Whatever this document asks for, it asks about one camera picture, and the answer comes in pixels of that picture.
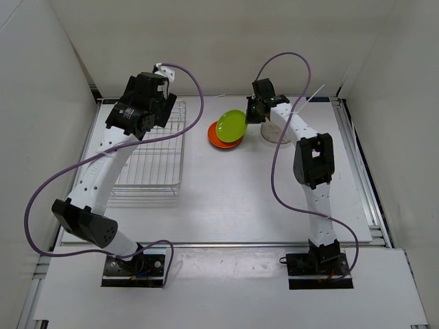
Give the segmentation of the clear textured glass plate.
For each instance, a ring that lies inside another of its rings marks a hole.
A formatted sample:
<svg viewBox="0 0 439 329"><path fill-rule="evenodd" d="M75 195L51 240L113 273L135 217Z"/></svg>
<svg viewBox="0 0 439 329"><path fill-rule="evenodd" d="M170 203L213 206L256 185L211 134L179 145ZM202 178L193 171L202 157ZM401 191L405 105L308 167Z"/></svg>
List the clear textured glass plate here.
<svg viewBox="0 0 439 329"><path fill-rule="evenodd" d="M268 134L268 135L263 135L262 136L267 142L269 143L281 143L282 145L284 144L288 144L291 142L291 139L288 138L287 136L284 136L283 138L281 138L280 135L273 135L273 134Z"/></svg>

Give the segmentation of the lime green plastic plate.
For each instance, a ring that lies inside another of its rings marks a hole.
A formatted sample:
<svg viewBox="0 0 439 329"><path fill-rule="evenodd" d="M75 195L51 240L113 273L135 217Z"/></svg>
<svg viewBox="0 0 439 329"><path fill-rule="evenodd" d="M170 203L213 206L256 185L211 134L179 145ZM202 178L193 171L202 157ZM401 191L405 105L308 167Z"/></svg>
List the lime green plastic plate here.
<svg viewBox="0 0 439 329"><path fill-rule="evenodd" d="M229 110L217 121L215 128L217 137L224 143L232 143L239 140L246 133L248 124L246 114L241 110Z"/></svg>

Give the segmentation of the orange plastic plate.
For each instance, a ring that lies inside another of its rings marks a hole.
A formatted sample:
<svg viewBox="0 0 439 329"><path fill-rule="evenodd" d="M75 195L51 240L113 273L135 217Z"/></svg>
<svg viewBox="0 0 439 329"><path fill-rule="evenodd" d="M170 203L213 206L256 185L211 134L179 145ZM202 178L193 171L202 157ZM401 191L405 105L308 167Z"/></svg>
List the orange plastic plate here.
<svg viewBox="0 0 439 329"><path fill-rule="evenodd" d="M233 149L237 147L244 139L243 137L241 137L234 142L230 142L230 143L223 142L217 137L216 127L217 127L217 121L213 122L208 128L207 137L210 144L212 144L212 146L218 149L223 149L223 150Z"/></svg>

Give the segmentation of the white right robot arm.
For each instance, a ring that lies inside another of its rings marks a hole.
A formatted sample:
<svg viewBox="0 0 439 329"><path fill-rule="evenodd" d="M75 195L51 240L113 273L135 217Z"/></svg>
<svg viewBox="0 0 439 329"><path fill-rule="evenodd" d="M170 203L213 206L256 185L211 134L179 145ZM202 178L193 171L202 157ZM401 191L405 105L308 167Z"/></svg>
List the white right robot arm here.
<svg viewBox="0 0 439 329"><path fill-rule="evenodd" d="M329 220L329 191L335 172L333 139L313 129L293 111L289 99L275 93L270 79L256 80L252 88L253 95L247 98L247 122L268 119L278 127L286 127L286 135L294 144L292 170L310 212L309 252L304 263L314 273L323 274L340 257L340 244Z"/></svg>

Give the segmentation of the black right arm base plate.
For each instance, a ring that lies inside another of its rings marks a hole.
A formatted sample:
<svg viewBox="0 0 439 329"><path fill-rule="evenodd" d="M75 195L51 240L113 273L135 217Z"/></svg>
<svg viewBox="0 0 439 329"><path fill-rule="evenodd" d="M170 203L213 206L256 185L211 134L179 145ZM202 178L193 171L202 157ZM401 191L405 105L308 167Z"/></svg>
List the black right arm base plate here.
<svg viewBox="0 0 439 329"><path fill-rule="evenodd" d="M287 266L289 290L353 289L353 280L348 274L349 266L345 253L337 260L316 269L309 255L286 254L279 258Z"/></svg>

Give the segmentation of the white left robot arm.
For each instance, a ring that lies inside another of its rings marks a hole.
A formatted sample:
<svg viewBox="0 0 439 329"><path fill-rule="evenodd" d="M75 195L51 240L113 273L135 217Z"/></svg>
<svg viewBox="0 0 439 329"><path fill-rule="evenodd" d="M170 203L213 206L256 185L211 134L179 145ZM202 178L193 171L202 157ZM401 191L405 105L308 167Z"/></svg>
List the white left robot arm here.
<svg viewBox="0 0 439 329"><path fill-rule="evenodd" d="M128 274L140 272L144 258L138 243L105 216L108 199L117 178L137 142L153 127L165 127L176 96L169 92L175 73L168 67L130 77L126 89L105 121L97 159L89 162L76 187L65 200L57 199L52 212L73 236L102 250L121 256L120 266Z"/></svg>

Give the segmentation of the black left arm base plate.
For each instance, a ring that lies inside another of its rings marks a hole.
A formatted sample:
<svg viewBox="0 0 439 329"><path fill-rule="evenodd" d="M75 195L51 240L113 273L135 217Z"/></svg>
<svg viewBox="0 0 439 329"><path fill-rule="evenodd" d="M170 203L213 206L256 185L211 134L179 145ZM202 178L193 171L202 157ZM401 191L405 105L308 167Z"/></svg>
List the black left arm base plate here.
<svg viewBox="0 0 439 329"><path fill-rule="evenodd" d="M107 256L102 271L101 287L161 288L165 279L165 252L147 252L126 262Z"/></svg>

